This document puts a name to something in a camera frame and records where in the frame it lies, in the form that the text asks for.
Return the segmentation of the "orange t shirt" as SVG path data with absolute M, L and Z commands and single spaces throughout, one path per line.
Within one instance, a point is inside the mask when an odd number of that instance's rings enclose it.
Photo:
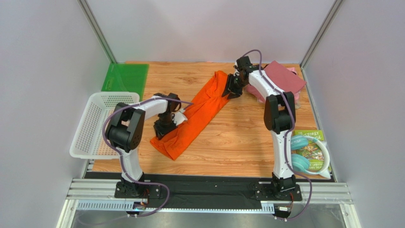
M 185 109 L 187 121 L 160 140 L 154 137 L 150 144 L 164 156 L 176 160 L 228 103 L 222 97 L 227 78 L 225 72 L 216 71 L 193 98 L 193 104 Z

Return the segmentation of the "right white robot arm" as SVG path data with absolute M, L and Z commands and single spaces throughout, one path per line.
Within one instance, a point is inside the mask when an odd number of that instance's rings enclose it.
M 263 192 L 273 200 L 288 200 L 296 187 L 296 177 L 290 167 L 290 140 L 295 127 L 294 94 L 279 88 L 261 65 L 252 64 L 248 56 L 238 58 L 234 68 L 235 72 L 228 74 L 222 97 L 238 98 L 243 88 L 251 85 L 265 98 L 263 120 L 272 136 L 274 168 L 271 182 L 264 185 Z

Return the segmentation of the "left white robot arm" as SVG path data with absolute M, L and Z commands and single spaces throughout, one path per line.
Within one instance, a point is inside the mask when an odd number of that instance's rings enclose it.
M 178 95 L 157 93 L 139 103 L 118 103 L 106 119 L 103 138 L 118 153 L 122 169 L 121 180 L 116 184 L 115 198 L 139 198 L 147 194 L 151 185 L 145 184 L 137 151 L 144 123 L 147 119 L 158 116 L 154 122 L 154 133 L 160 140 L 186 121 L 186 117 L 180 112 L 181 105 Z

